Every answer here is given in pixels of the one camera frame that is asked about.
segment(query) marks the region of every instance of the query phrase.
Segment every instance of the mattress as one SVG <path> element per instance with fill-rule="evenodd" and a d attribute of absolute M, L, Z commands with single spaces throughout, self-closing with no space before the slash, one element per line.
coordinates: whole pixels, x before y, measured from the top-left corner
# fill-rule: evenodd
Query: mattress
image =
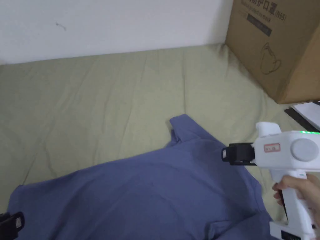
<path fill-rule="evenodd" d="M 302 130 L 224 44 L 0 66 L 0 211 L 19 184 L 164 147 L 186 113 L 224 144 Z M 268 170 L 248 167 L 274 219 Z"/>

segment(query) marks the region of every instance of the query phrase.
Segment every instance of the black object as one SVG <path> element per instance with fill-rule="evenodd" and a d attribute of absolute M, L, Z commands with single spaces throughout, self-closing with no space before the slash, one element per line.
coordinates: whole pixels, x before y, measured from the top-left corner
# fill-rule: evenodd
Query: black object
<path fill-rule="evenodd" d="M 320 102 L 319 101 L 313 101 L 313 103 L 320 106 Z"/>
<path fill-rule="evenodd" d="M 285 208 L 285 204 L 284 204 L 284 198 L 283 198 L 282 190 L 278 190 L 278 192 L 279 192 L 280 197 L 281 197 L 282 206 L 284 208 L 285 216 L 287 217 L 287 221 L 289 221 L 288 214 L 287 214 L 287 209 Z"/>
<path fill-rule="evenodd" d="M 229 162 L 230 165 L 246 165 L 256 166 L 251 163 L 254 157 L 254 148 L 252 143 L 231 143 L 221 151 L 221 158 L 224 162 Z"/>
<path fill-rule="evenodd" d="M 301 237 L 298 237 L 298 236 L 293 235 L 291 233 L 287 233 L 283 230 L 281 230 L 281 238 L 283 240 L 301 240 Z"/>
<path fill-rule="evenodd" d="M 12 240 L 18 237 L 18 232 L 24 227 L 22 212 L 10 215 L 6 212 L 0 214 L 0 240 Z"/>
<path fill-rule="evenodd" d="M 308 132 L 319 132 L 318 129 L 316 129 L 314 126 L 312 126 L 304 117 L 302 117 L 298 112 L 296 112 L 293 108 L 288 108 L 284 111 L 286 114 L 288 114 L 293 120 L 295 120 L 297 123 L 299 123 L 305 130 Z"/>

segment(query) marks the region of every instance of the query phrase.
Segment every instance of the white paper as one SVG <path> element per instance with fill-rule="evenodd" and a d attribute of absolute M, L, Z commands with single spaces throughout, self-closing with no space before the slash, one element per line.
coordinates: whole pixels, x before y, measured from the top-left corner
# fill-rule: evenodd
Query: white paper
<path fill-rule="evenodd" d="M 292 106 L 302 117 L 320 131 L 320 106 L 312 102 Z"/>

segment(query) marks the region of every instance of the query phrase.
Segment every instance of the black clamp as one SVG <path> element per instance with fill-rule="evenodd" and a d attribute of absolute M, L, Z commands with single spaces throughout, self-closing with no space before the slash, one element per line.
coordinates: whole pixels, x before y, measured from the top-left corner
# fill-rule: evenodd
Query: black clamp
<path fill-rule="evenodd" d="M 231 143 L 221 151 L 221 158 L 230 165 L 256 166 L 251 161 L 255 159 L 254 148 L 250 143 Z"/>
<path fill-rule="evenodd" d="M 22 212 L 10 215 L 6 212 L 0 214 L 0 239 L 12 240 L 18 237 L 18 232 L 24 227 L 24 216 Z"/>

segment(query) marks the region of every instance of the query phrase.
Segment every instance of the box label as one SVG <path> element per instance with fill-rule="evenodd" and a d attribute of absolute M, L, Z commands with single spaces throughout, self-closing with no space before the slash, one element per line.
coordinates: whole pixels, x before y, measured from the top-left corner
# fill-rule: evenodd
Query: box label
<path fill-rule="evenodd" d="M 260 22 L 258 19 L 256 19 L 254 16 L 252 16 L 250 13 L 248 13 L 247 20 L 251 22 L 254 26 L 256 26 L 258 29 L 260 29 L 265 35 L 270 37 L 272 30 L 262 22 Z"/>
<path fill-rule="evenodd" d="M 278 4 L 269 0 L 241 0 L 241 4 L 267 22 L 270 22 L 272 17 L 282 22 L 287 18 L 286 14 L 277 9 Z"/>

